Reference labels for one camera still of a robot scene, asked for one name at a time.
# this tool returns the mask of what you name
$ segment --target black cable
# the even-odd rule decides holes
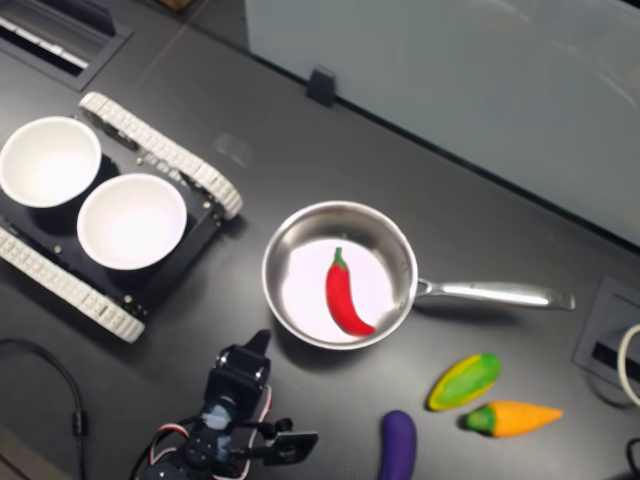
[[[632,438],[627,442],[627,462],[629,463],[629,468],[631,472],[636,478],[640,478],[640,470],[638,470],[638,466],[636,465],[636,461],[633,458],[633,446],[636,443],[640,443],[640,438]]]
[[[78,456],[78,476],[80,480],[86,480],[84,462],[84,442],[83,438],[87,434],[87,414],[82,407],[82,396],[75,379],[69,371],[62,365],[56,357],[48,350],[45,350],[37,343],[22,338],[5,338],[0,340],[0,347],[4,345],[14,345],[31,352],[55,368],[65,379],[73,395],[75,410],[71,417],[71,428],[73,436],[76,437],[76,451]]]
[[[176,423],[182,427],[186,427],[187,425],[196,423],[198,420],[200,420],[200,418],[201,418],[200,415],[193,415],[191,417],[185,418],[184,420],[180,420],[179,422],[176,422]],[[137,475],[138,475],[138,469],[140,468],[140,464],[142,464],[145,458],[147,458],[147,455],[149,455],[149,451],[151,450],[151,445],[153,445],[153,442],[161,442],[172,433],[176,433],[176,432],[174,432],[173,430],[164,430],[162,432],[156,432],[149,446],[145,448],[145,450],[140,454],[140,456],[136,460],[136,463],[133,465],[133,469],[131,469],[131,474],[129,475],[129,480],[136,480],[138,478]]]

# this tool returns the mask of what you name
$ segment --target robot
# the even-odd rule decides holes
[[[271,387],[267,385],[271,361],[265,356],[270,339],[271,332],[261,330],[246,345],[233,345],[220,352],[209,372],[200,414],[161,427],[144,454],[148,467],[138,474],[136,466],[131,479],[241,480],[251,460],[277,466],[300,463],[309,456],[318,441],[317,433],[293,433],[288,418],[274,424],[264,422],[271,403]],[[251,422],[265,394],[265,408],[258,421]],[[190,431],[186,424],[193,424]],[[237,428],[253,430],[248,447],[232,446]],[[183,435],[185,443],[156,455],[155,443],[171,432]],[[258,433],[264,438],[264,446],[254,448]]]

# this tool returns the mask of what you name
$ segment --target white paper bowl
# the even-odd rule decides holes
[[[131,174],[96,188],[78,215],[78,240],[92,260],[137,270],[166,257],[180,242],[187,206],[169,182]]]
[[[23,125],[0,152],[0,188],[28,207],[61,205],[91,185],[100,169],[98,137],[68,117]]]

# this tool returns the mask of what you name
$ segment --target table surface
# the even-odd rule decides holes
[[[375,478],[379,420],[394,409],[417,424],[415,478],[626,478],[623,449],[638,434],[638,411],[599,399],[571,358],[603,276],[640,289],[640,258],[349,110],[309,101],[300,85],[190,23],[209,3],[174,18],[145,0],[113,0],[114,16],[135,34],[89,88],[219,168],[244,196],[241,218],[212,242],[134,345],[64,314],[60,302],[0,265],[0,337],[40,342],[81,384],[91,415],[89,478],[126,478],[159,424],[199,410],[217,352],[261,328],[274,331],[271,418],[292,417],[297,429],[318,430],[320,442],[307,462],[256,464],[249,478]],[[0,140],[34,118],[75,112],[80,98],[0,54]],[[241,162],[216,151],[222,135],[246,147]],[[122,150],[103,140],[107,154]],[[288,215],[329,199],[366,203],[393,218],[426,278],[555,286],[573,291],[578,307],[427,302],[376,346],[310,348],[269,312],[260,265]],[[503,363],[485,401],[550,405],[565,418],[532,435],[491,440],[456,428],[470,406],[424,410],[446,368],[485,351]],[[0,422],[75,473],[66,387],[37,359],[8,352],[0,359]]]

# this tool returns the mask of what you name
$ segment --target white cable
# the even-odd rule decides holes
[[[264,422],[264,419],[269,413],[269,409],[271,408],[271,398],[272,398],[271,386],[265,385],[264,388],[267,391],[267,401],[264,404],[264,408],[262,409],[260,416],[258,417],[258,423]],[[249,445],[248,445],[249,448],[253,447],[253,441],[256,439],[257,434],[258,434],[258,429],[255,428],[253,432],[251,432],[251,436],[249,437]],[[251,468],[251,460],[247,460],[246,463],[244,464],[244,468],[242,469],[242,473],[240,474],[239,477],[227,478],[227,477],[216,477],[214,475],[213,478],[214,480],[244,480],[245,478],[247,478],[250,468]]]
[[[158,463],[160,461],[160,459],[162,457],[164,457],[167,453],[171,453],[171,452],[175,452],[177,450],[176,447],[169,447],[169,448],[165,448],[164,450],[162,450],[160,453],[158,453],[158,455],[155,456],[155,458],[151,459],[151,465],[155,465],[156,463]]]
[[[627,394],[633,403],[640,407],[640,397],[638,397],[631,388],[629,377],[627,376],[627,351],[629,350],[631,340],[638,333],[640,333],[640,324],[631,327],[627,330],[627,333],[624,334],[624,337],[622,337],[620,348],[618,349],[618,377],[624,393]]]
[[[165,423],[156,431],[156,434],[163,432],[165,430],[171,430],[172,432],[181,434],[184,438],[187,438],[187,439],[189,438],[189,432],[187,432],[187,429],[177,423]],[[155,454],[156,442],[157,440],[154,440],[153,442],[151,442],[151,447],[149,448],[149,458],[148,458],[149,465],[154,465],[162,455],[164,455],[165,453],[168,453],[165,450],[163,450],[158,455],[156,455]]]

